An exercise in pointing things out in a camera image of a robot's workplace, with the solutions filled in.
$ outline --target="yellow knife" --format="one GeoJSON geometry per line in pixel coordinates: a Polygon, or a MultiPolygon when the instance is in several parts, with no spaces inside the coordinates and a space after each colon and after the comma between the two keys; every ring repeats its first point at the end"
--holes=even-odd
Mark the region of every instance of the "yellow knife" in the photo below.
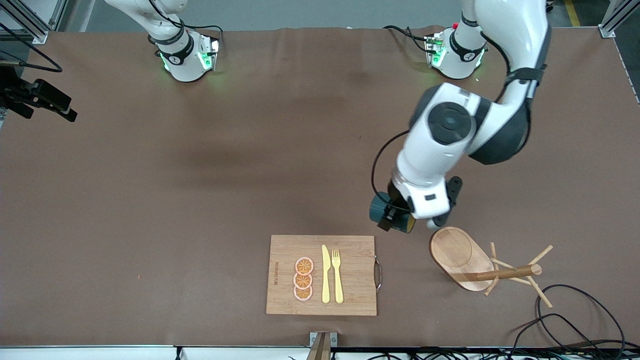
{"type": "Polygon", "coordinates": [[[322,245],[322,302],[329,304],[331,296],[329,295],[329,269],[331,268],[331,258],[326,245],[322,245]]]}

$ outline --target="cutting board handle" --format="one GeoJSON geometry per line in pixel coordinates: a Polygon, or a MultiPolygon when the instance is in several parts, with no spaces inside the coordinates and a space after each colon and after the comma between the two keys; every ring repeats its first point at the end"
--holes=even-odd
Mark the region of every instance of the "cutting board handle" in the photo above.
{"type": "Polygon", "coordinates": [[[373,281],[376,281],[376,265],[378,266],[378,284],[376,285],[376,294],[380,291],[380,288],[382,287],[382,265],[380,264],[380,261],[378,260],[378,256],[377,255],[373,255],[374,258],[374,263],[373,263],[373,281]]]}

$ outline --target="table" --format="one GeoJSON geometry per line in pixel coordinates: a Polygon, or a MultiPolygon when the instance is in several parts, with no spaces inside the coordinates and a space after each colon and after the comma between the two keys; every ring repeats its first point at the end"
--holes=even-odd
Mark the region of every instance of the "table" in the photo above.
{"type": "MultiPolygon", "coordinates": [[[[0,133],[2,345],[297,345],[337,331],[344,346],[503,346],[534,318],[524,285],[501,282],[488,298],[458,288],[430,258],[423,222],[405,235],[367,218],[374,155],[444,80],[408,39],[230,32],[219,73],[178,83],[145,37],[52,33],[43,50],[65,71],[26,71],[72,96],[79,116],[9,116],[0,133]],[[379,315],[267,315],[272,234],[375,235],[379,315]]],[[[553,244],[538,283],[592,293],[634,341],[640,108],[596,28],[554,29],[547,62],[529,144],[499,165],[460,161],[449,225],[513,264],[553,244]]],[[[492,50],[453,82],[493,98],[504,72],[492,50]]],[[[400,146],[379,163],[381,188],[400,146]]],[[[548,296],[590,337],[616,337],[587,300],[548,296]]],[[[552,345],[536,328],[520,344],[552,345]]]]}

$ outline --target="robotic arm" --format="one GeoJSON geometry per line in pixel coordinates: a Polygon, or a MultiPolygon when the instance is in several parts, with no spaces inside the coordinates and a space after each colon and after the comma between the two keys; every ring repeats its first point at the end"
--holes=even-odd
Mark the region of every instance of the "robotic arm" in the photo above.
{"type": "Polygon", "coordinates": [[[464,79],[480,66],[486,40],[475,4],[476,0],[463,0],[460,22],[426,41],[427,49],[434,53],[427,53],[427,63],[448,78],[464,79]]]}
{"type": "Polygon", "coordinates": [[[176,15],[188,0],[105,0],[134,19],[160,49],[164,68],[178,81],[195,81],[212,70],[218,39],[187,29],[176,15]]]}
{"type": "MultiPolygon", "coordinates": [[[[377,193],[371,203],[370,219],[386,231],[393,228],[409,233],[415,219],[422,218],[430,219],[428,226],[432,229],[444,226],[462,186],[460,178],[447,183],[445,175],[463,154],[485,165],[500,163],[518,153],[528,139],[530,105],[543,75],[551,35],[545,2],[471,3],[465,1],[461,26],[444,31],[445,39],[451,40],[442,42],[444,55],[440,55],[439,70],[445,75],[470,74],[476,63],[465,62],[464,55],[447,46],[461,42],[458,31],[465,31],[467,38],[472,37],[468,35],[471,31],[478,32],[498,48],[507,62],[501,102],[449,83],[424,93],[410,119],[410,132],[397,156],[388,193],[377,193]],[[464,19],[469,22],[471,17],[468,13],[477,16],[478,26],[466,24],[464,19]]],[[[482,54],[483,47],[484,42],[473,52],[473,60],[482,54]]]]}

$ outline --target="yellow fork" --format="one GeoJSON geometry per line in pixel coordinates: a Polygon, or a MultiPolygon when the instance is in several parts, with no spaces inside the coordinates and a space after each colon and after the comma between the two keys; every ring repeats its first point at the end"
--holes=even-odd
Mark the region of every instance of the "yellow fork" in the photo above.
{"type": "Polygon", "coordinates": [[[335,269],[335,301],[341,304],[344,301],[344,294],[340,280],[340,251],[338,249],[331,250],[331,264],[335,269]]]}

